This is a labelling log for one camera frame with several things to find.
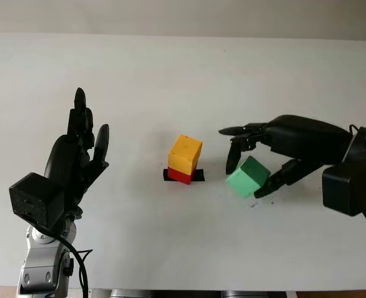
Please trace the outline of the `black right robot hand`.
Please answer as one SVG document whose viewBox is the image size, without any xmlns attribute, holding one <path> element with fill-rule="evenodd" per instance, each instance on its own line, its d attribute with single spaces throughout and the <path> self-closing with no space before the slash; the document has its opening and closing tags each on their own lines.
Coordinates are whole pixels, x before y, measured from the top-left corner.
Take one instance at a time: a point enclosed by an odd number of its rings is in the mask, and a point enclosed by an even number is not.
<svg viewBox="0 0 366 298">
<path fill-rule="evenodd" d="M 242 152 L 254 150 L 258 142 L 291 158 L 254 192 L 257 199 L 296 183 L 324 165 L 340 163 L 352 139 L 349 131 L 338 126 L 297 115 L 280 115 L 269 122 L 227 127 L 218 132 L 232 137 L 226 174 L 236 169 Z"/>
</svg>

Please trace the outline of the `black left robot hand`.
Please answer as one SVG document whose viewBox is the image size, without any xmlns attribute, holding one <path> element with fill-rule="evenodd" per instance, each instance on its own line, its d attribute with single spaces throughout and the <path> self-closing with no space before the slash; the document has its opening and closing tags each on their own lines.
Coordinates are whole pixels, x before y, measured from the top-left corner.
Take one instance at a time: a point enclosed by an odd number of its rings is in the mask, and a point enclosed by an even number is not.
<svg viewBox="0 0 366 298">
<path fill-rule="evenodd" d="M 75 219 L 82 217 L 83 195 L 109 166 L 105 160 L 108 146 L 109 126 L 102 125 L 94 136 L 92 111 L 84 90 L 77 88 L 67 133 L 56 140 L 45 168 L 45 177 L 64 190 L 65 213 Z"/>
</svg>

